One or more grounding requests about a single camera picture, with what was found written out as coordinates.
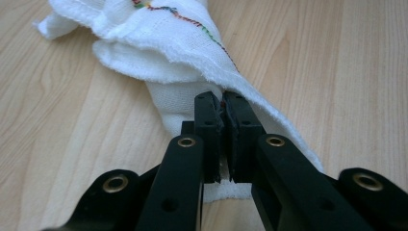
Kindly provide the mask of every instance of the white towel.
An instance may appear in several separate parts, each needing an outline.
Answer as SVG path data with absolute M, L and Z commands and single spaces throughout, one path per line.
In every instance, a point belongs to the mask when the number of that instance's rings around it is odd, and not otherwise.
M 218 98 L 237 92 L 250 103 L 267 132 L 288 137 L 322 171 L 316 154 L 293 125 L 241 76 L 207 12 L 206 0 L 49 0 L 53 12 L 38 30 L 54 39 L 86 26 L 100 38 L 93 53 L 108 68 L 145 81 L 163 124 L 178 136 L 193 120 L 193 99 L 204 91 Z M 248 185 L 223 180 L 207 187 L 205 201 L 247 198 Z

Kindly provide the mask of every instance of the mounting hole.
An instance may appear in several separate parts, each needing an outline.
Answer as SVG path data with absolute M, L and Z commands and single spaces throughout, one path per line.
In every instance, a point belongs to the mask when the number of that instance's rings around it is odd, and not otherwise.
M 128 183 L 128 178 L 123 174 L 119 174 L 106 180 L 102 188 L 106 193 L 118 193 L 125 189 Z
M 379 182 L 374 177 L 362 172 L 355 173 L 353 175 L 353 180 L 358 186 L 366 190 L 378 192 L 384 189 L 381 182 Z
M 191 147 L 195 145 L 195 139 L 193 138 L 182 138 L 177 142 L 182 147 Z
M 285 141 L 277 137 L 268 137 L 267 144 L 271 146 L 283 146 L 285 144 Z
M 162 202 L 162 209 L 166 212 L 174 212 L 178 209 L 178 201 L 176 198 L 166 198 Z
M 320 209 L 325 211 L 334 211 L 336 209 L 334 203 L 326 197 L 318 197 L 316 203 Z

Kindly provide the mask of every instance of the colored thread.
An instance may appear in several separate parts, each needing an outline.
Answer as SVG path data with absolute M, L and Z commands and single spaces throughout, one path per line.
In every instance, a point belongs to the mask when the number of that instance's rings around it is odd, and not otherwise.
M 181 14 L 178 13 L 176 8 L 171 8 L 171 7 L 152 7 L 150 5 L 150 2 L 143 2 L 142 0 L 132 0 L 133 3 L 135 4 L 135 8 L 141 9 L 141 8 L 147 8 L 150 11 L 168 11 L 172 13 L 176 18 L 181 19 L 183 21 L 187 21 L 196 27 L 201 28 L 202 31 L 213 41 L 215 42 L 224 52 L 227 54 L 228 58 L 231 60 L 231 62 L 234 64 L 235 69 L 237 69 L 237 66 L 235 65 L 234 61 L 231 59 L 231 56 L 228 54 L 227 50 L 225 47 L 222 46 L 222 44 L 217 41 L 214 36 L 211 34 L 211 32 L 205 27 L 201 22 L 193 20 L 191 18 L 182 16 Z

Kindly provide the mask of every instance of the fabric fold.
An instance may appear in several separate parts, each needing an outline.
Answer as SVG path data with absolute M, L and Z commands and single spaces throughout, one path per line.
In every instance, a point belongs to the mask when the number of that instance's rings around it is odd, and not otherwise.
M 206 1 L 49 2 L 54 12 L 40 22 L 38 30 L 47 39 L 54 39 L 78 24 L 91 28 L 100 38 L 93 45 L 97 59 L 108 68 L 146 82 L 172 136 L 179 135 L 181 121 L 193 119 L 196 95 L 210 90 L 220 98 L 224 90 L 231 90 L 251 103 L 268 132 L 291 139 L 322 171 L 317 155 L 293 125 L 238 72 L 208 14 Z M 218 194 L 211 200 L 248 195 L 240 191 Z

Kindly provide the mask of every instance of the wood grain surface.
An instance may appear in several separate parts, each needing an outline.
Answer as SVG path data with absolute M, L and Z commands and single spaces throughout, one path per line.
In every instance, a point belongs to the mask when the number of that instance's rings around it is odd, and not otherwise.
M 170 136 L 145 84 L 102 66 L 79 28 L 46 40 L 42 0 L 0 3 L 0 230 L 63 224 L 93 180 L 158 164 Z M 328 175 L 365 167 L 408 190 L 408 1 L 210 0 L 241 74 Z M 263 230 L 252 200 L 206 204 L 203 230 Z

